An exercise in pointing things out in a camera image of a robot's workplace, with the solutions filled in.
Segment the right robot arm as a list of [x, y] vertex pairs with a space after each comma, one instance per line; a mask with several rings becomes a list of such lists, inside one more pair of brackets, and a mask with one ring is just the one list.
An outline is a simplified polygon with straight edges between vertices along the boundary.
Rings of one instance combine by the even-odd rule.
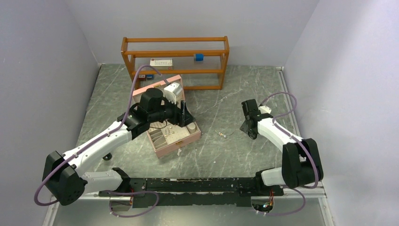
[[263, 136], [271, 141], [282, 154], [282, 165], [265, 169], [257, 174], [254, 190], [267, 194], [272, 186], [297, 188], [318, 184], [324, 177], [319, 149], [312, 138], [302, 138], [282, 127], [271, 115], [270, 108], [259, 106], [255, 99], [241, 103], [244, 122], [240, 130], [251, 139]]

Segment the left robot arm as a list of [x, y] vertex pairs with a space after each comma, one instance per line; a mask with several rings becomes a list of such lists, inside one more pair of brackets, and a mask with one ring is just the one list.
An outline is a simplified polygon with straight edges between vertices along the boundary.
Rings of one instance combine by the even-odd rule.
[[176, 83], [163, 90], [148, 88], [141, 94], [138, 103], [129, 101], [126, 112], [106, 130], [63, 154], [57, 151], [49, 154], [42, 183], [34, 195], [35, 203], [43, 205], [38, 200], [43, 187], [63, 206], [91, 192], [126, 195], [131, 189], [130, 177], [123, 170], [113, 168], [105, 172], [89, 172], [88, 169], [95, 161], [107, 157], [113, 149], [147, 132], [151, 123], [164, 121], [181, 128], [195, 121], [183, 99], [183, 88], [178, 88]]

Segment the pink jewelry box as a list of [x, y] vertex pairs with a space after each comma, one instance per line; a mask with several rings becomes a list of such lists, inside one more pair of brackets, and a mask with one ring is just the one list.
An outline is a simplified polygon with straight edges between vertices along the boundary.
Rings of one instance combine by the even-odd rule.
[[[170, 83], [178, 82], [183, 86], [183, 80], [180, 75], [167, 78], [167, 81]], [[160, 89], [163, 92], [165, 87], [166, 83], [161, 80], [143, 88], [139, 88], [133, 92], [133, 102], [139, 103], [141, 95], [149, 88]], [[194, 123], [197, 126], [197, 129], [194, 133], [190, 133], [186, 126], [179, 127], [167, 121], [151, 123], [150, 128], [146, 133], [157, 157], [160, 158], [182, 148], [183, 146], [199, 140], [201, 137], [201, 130], [199, 129], [197, 123]]]

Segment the gold pearl bangle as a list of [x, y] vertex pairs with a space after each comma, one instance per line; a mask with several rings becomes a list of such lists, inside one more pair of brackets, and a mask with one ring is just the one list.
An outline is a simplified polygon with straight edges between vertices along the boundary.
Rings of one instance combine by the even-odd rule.
[[231, 132], [226, 133], [226, 132], [222, 132], [222, 131], [217, 131], [217, 130], [215, 130], [215, 133], [216, 133], [217, 135], [219, 135], [219, 136], [221, 136], [221, 137], [227, 139], [227, 138], [229, 138], [230, 136], [232, 136], [232, 135], [235, 133], [235, 131], [236, 131], [236, 130], [233, 130], [233, 131], [231, 131]]

